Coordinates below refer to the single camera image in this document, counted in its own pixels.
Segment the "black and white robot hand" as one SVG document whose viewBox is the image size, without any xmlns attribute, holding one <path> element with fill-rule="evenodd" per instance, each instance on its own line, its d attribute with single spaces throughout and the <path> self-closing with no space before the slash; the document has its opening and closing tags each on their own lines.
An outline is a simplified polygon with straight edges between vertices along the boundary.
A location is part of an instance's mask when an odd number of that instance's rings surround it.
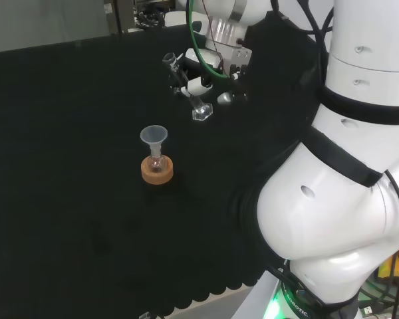
<svg viewBox="0 0 399 319">
<path fill-rule="evenodd" d="M 228 71 L 225 71 L 223 69 L 224 60 L 218 57 L 217 53 L 208 49 L 201 49 L 199 52 L 212 70 L 228 76 L 228 79 L 223 79 L 222 83 L 227 85 L 229 90 L 217 97 L 217 103 L 230 105 L 234 102 L 248 101 L 247 89 L 242 84 L 247 67 L 233 64 Z M 189 48 L 175 58 L 175 61 L 170 64 L 170 73 L 172 75 L 171 87 L 174 93 L 188 98 L 207 94 L 217 83 L 217 78 L 205 70 L 193 48 Z"/>
</svg>

